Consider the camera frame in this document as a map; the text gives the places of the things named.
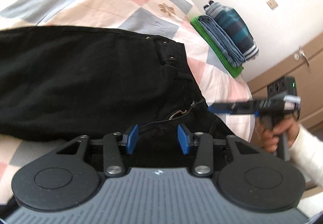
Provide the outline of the white sleeve right forearm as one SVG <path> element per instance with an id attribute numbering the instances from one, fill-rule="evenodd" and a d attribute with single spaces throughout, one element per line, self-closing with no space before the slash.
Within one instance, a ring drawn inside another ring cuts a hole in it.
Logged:
<path id="1" fill-rule="evenodd" d="M 295 163 L 305 170 L 313 182 L 322 187 L 322 141 L 300 126 L 289 150 Z"/>

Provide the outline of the person's right hand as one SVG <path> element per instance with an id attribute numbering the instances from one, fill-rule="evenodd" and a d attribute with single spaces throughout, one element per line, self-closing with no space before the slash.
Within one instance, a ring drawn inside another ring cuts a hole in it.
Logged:
<path id="1" fill-rule="evenodd" d="M 259 135 L 262 148 L 270 153 L 274 153 L 278 148 L 279 136 L 287 134 L 288 146 L 291 147 L 299 134 L 299 124 L 293 115 L 286 116 L 273 129 L 267 129 L 263 122 L 257 122 L 257 133 Z"/>

